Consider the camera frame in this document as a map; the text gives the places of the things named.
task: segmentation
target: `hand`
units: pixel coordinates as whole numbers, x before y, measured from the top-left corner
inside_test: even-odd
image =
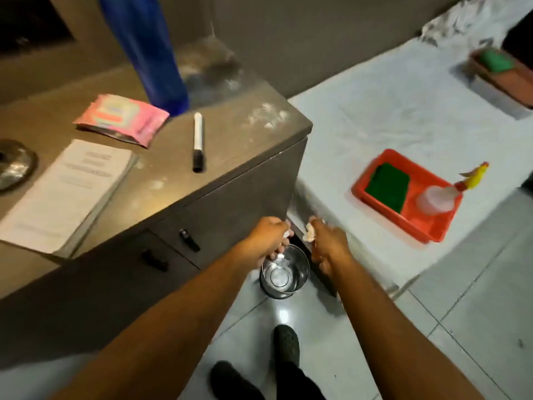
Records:
[[[260,267],[266,256],[273,260],[277,253],[283,253],[285,247],[289,245],[289,239],[283,238],[287,231],[289,237],[294,235],[288,221],[284,222],[274,216],[263,217],[242,244]]]
[[[311,259],[320,264],[324,274],[331,277],[334,267],[353,260],[346,233],[341,228],[328,226],[315,216],[312,216],[309,222],[315,229]]]

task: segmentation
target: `black marker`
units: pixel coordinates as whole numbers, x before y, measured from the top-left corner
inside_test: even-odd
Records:
[[[203,171],[203,116],[195,113],[195,147],[192,153],[192,170],[195,173]]]

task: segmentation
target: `pants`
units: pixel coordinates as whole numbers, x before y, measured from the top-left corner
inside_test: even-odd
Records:
[[[292,362],[276,366],[276,381],[278,384],[278,400],[295,400],[298,398],[325,400],[318,386]],[[264,400],[264,396],[259,389],[253,386],[242,392],[241,397],[249,400]]]

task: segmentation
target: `cabinet drawer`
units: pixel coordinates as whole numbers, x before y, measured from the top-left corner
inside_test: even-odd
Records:
[[[146,249],[167,272],[146,265]],[[0,369],[99,350],[198,272],[149,231],[66,263],[0,300]]]
[[[246,237],[262,216],[285,218],[306,143],[297,142],[171,213],[151,230],[197,267],[208,266]],[[189,242],[180,234],[183,230]]]

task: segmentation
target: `black drawer handle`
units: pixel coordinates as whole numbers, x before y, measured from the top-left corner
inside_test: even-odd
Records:
[[[189,246],[191,250],[193,250],[195,253],[200,251],[200,247],[196,242],[192,239],[192,237],[189,235],[189,232],[186,229],[180,230],[180,237],[183,240],[185,244]]]
[[[147,265],[150,265],[150,267],[154,267],[162,272],[169,270],[169,263],[161,256],[154,254],[150,249],[145,249],[141,253],[141,258]]]

